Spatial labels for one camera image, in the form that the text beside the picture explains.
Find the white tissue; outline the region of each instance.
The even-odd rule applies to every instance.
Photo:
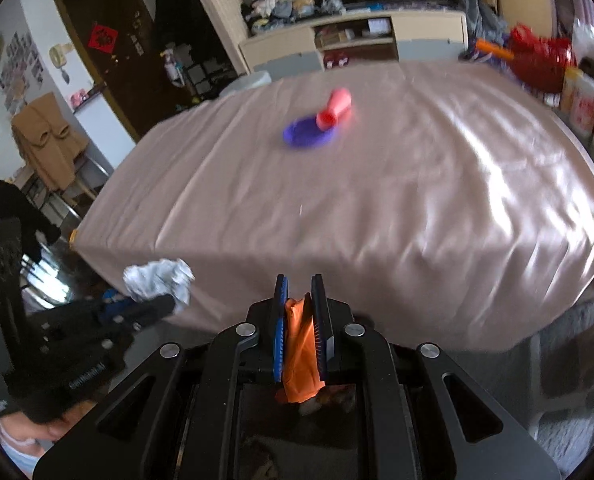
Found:
[[[171,294],[175,298],[173,314],[179,314],[190,304],[190,283],[194,279],[193,271],[183,260],[160,260],[124,269],[124,284],[133,300],[152,300]]]

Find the pink cup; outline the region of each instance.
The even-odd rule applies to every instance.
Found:
[[[352,103],[353,98],[346,88],[335,88],[326,108],[317,114],[317,127],[325,132],[337,126],[340,117],[350,110]]]

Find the brown jacket on chair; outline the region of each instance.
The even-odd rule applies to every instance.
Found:
[[[75,181],[73,160],[88,139],[62,117],[55,95],[42,95],[24,107],[13,117],[12,131],[20,155],[49,190],[66,190]]]

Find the purple bowl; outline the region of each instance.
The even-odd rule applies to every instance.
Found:
[[[283,142],[293,148],[315,148],[326,144],[335,135],[336,127],[321,131],[315,116],[304,117],[289,124],[283,131]]]

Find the door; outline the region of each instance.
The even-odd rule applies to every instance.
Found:
[[[189,90],[168,79],[143,0],[61,0],[58,6],[96,83],[106,82],[120,120],[138,139],[191,105]]]

